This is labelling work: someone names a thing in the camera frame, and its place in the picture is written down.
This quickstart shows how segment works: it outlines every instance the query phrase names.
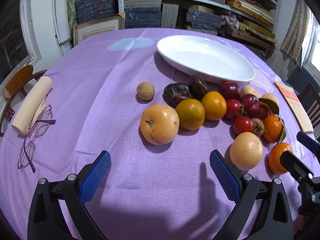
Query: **fruit stem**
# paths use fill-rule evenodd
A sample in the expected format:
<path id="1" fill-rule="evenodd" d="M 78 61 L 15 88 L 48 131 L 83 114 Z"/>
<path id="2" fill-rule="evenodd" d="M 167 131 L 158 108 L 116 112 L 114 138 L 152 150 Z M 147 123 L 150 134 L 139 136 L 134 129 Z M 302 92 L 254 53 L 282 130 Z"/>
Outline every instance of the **fruit stem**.
<path id="1" fill-rule="evenodd" d="M 152 120 L 150 120 L 150 121 L 147 121 L 147 120 L 146 120 L 146 123 L 147 123 L 150 127 L 153 126 L 153 121 L 152 121 Z"/>

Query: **light blue patch on tablecloth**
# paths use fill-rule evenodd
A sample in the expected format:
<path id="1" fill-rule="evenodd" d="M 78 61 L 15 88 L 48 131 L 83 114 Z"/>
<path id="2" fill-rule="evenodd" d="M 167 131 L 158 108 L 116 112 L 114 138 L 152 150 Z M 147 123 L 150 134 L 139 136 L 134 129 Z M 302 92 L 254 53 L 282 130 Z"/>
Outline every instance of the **light blue patch on tablecloth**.
<path id="1" fill-rule="evenodd" d="M 128 38 L 116 41 L 108 46 L 109 50 L 131 50 L 131 49 L 143 49 L 153 46 L 155 41 L 150 38 Z"/>

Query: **green leaf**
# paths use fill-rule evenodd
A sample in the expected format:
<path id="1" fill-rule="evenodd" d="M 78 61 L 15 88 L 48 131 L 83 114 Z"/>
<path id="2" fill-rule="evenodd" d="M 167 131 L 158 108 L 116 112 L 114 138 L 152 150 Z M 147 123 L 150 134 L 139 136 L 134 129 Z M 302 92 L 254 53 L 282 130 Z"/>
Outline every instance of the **green leaf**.
<path id="1" fill-rule="evenodd" d="M 274 101 L 266 98 L 259 98 L 259 101 L 267 104 L 272 113 L 279 115 L 279 107 Z"/>
<path id="2" fill-rule="evenodd" d="M 283 140 L 287 136 L 287 129 L 285 127 L 285 124 L 284 124 L 283 120 L 282 120 L 282 124 L 283 124 L 283 130 L 282 130 L 281 137 L 280 137 L 279 141 L 277 142 L 277 144 L 283 142 Z"/>

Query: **plate rim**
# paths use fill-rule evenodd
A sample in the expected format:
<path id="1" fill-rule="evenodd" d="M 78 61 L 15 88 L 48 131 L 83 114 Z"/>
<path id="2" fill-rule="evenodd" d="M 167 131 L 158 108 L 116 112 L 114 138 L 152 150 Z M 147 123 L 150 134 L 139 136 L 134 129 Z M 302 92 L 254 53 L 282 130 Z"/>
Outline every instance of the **plate rim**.
<path id="1" fill-rule="evenodd" d="M 242 80 L 239 80 L 239 79 L 230 79 L 230 78 L 222 78 L 222 77 L 220 77 L 220 76 L 211 75 L 211 74 L 205 73 L 205 72 L 203 72 L 203 71 L 195 70 L 195 69 L 193 69 L 193 68 L 190 68 L 190 67 L 188 67 L 188 66 L 185 66 L 185 65 L 181 64 L 180 62 L 172 59 L 171 57 L 169 57 L 169 56 L 167 56 L 167 55 L 164 55 L 164 54 L 161 52 L 161 50 L 159 49 L 159 43 L 160 43 L 162 40 L 165 40 L 165 39 L 170 38 L 170 37 L 175 37 L 175 36 L 178 36 L 178 37 L 194 37 L 194 38 L 201 39 L 201 40 L 207 40 L 207 41 L 214 42 L 214 43 L 216 43 L 216 44 L 218 44 L 218 45 L 220 45 L 220 46 L 223 46 L 223 47 L 225 47 L 225 48 L 228 48 L 228 49 L 232 50 L 233 52 L 237 53 L 237 54 L 240 55 L 242 58 L 244 58 L 244 60 L 246 60 L 247 63 L 252 67 L 253 72 L 254 72 L 253 78 L 251 78 L 251 79 L 250 79 L 250 78 L 249 78 L 249 79 L 242 79 Z M 167 36 L 167 37 L 162 38 L 161 40 L 159 40 L 159 41 L 157 42 L 157 51 L 158 51 L 158 53 L 159 53 L 162 57 L 166 57 L 166 58 L 168 58 L 169 60 L 171 60 L 172 62 L 174 62 L 174 63 L 176 63 L 176 64 L 179 64 L 179 65 L 181 65 L 181 66 L 184 66 L 184 67 L 186 67 L 186 68 L 188 68 L 188 69 L 190 69 L 190 70 L 192 70 L 192 71 L 201 73 L 201 74 L 203 74 L 203 75 L 211 76 L 211 77 L 213 77 L 213 78 L 217 78 L 217 79 L 220 79 L 220 80 L 228 80 L 228 81 L 233 81 L 233 82 L 245 83 L 245 82 L 250 82 L 250 81 L 252 81 L 252 80 L 255 78 L 255 76 L 256 76 L 256 70 L 254 69 L 254 67 L 253 67 L 253 65 L 250 63 L 250 61 L 249 61 L 244 55 L 240 54 L 240 53 L 237 52 L 236 50 L 234 50 L 234 49 L 232 49 L 232 48 L 230 48 L 230 47 L 228 47 L 228 46 L 226 46 L 226 45 L 224 45 L 224 44 L 222 44 L 222 43 L 216 42 L 216 41 L 211 40 L 211 39 L 209 39 L 209 38 L 204 38 L 204 37 L 195 36 L 195 35 L 170 35 L 170 36 Z"/>

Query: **checkered curtain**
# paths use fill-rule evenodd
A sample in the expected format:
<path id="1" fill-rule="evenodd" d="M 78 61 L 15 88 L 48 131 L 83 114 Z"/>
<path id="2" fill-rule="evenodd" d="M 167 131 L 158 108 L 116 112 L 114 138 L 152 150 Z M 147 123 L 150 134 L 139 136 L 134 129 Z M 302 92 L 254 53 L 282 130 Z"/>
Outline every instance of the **checkered curtain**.
<path id="1" fill-rule="evenodd" d="M 306 35 L 308 6 L 304 0 L 297 0 L 289 30 L 284 38 L 281 49 L 301 66 L 302 43 Z"/>

